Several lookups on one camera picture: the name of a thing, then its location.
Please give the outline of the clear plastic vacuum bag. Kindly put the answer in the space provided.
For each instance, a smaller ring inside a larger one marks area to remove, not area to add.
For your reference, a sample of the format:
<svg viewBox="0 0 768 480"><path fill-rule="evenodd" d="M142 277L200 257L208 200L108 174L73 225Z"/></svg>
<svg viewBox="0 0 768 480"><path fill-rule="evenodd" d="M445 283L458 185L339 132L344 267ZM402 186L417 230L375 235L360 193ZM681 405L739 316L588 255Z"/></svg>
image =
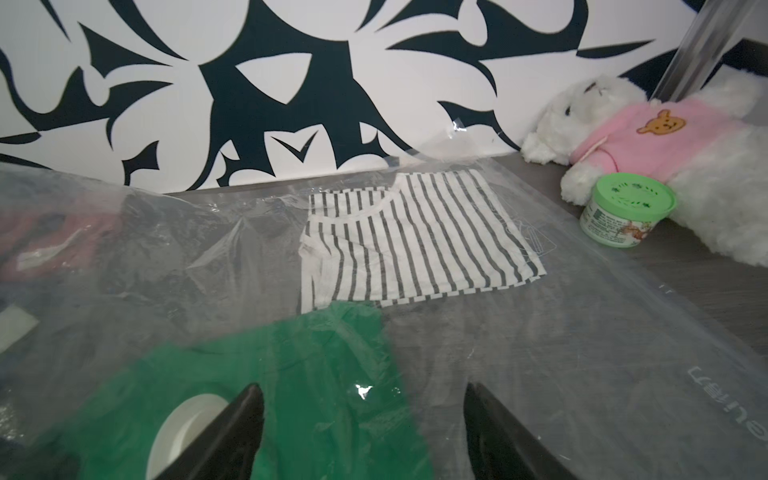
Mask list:
<svg viewBox="0 0 768 480"><path fill-rule="evenodd" d="M580 479L766 477L767 367L759 356L677 284L588 240L571 215L502 163L418 167L457 170L483 175L541 248L545 276L387 307L335 301L379 309L430 479L476 478L463 416L470 382ZM298 249L309 196L390 186L395 176L168 196L3 165L1 211L120 206L122 227L86 268L1 280L2 477L82 479L78 460L43 445L43 436L155 349L308 314Z"/></svg>

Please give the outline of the red tank top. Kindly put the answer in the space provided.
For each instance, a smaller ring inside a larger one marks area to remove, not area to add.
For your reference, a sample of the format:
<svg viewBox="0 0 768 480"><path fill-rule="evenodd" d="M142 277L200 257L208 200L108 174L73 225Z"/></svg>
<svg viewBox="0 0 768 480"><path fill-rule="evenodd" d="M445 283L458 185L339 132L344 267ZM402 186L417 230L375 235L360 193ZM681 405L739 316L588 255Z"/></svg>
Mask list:
<svg viewBox="0 0 768 480"><path fill-rule="evenodd" d="M120 232L122 208L79 205L1 211L1 280L23 282L88 267Z"/></svg>

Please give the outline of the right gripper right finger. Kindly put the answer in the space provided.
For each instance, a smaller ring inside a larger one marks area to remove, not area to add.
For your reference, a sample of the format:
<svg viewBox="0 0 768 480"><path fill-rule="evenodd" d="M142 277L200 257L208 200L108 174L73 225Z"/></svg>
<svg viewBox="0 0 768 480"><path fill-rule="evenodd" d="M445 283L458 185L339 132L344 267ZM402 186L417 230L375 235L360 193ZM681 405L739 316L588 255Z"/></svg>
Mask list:
<svg viewBox="0 0 768 480"><path fill-rule="evenodd" d="M467 384L463 416L477 479L577 479L484 385Z"/></svg>

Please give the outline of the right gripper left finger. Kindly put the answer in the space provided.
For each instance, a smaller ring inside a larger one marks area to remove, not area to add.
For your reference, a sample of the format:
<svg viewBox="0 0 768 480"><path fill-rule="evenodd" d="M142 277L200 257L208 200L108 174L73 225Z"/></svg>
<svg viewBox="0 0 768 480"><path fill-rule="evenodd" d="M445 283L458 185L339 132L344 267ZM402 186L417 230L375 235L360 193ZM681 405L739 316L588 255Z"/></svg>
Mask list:
<svg viewBox="0 0 768 480"><path fill-rule="evenodd" d="M156 479L249 479L264 429L260 386L247 385Z"/></svg>

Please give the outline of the green garment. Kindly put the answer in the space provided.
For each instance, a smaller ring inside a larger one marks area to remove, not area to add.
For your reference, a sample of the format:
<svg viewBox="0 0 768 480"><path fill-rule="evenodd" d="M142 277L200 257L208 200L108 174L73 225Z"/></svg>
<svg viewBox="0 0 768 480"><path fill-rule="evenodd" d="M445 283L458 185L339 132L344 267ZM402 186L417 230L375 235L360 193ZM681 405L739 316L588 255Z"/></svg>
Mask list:
<svg viewBox="0 0 768 480"><path fill-rule="evenodd" d="M141 479L162 423L200 394L265 398L256 479L430 479L427 445L367 303L335 302L292 319L181 348L163 345L103 384L42 438L82 479Z"/></svg>

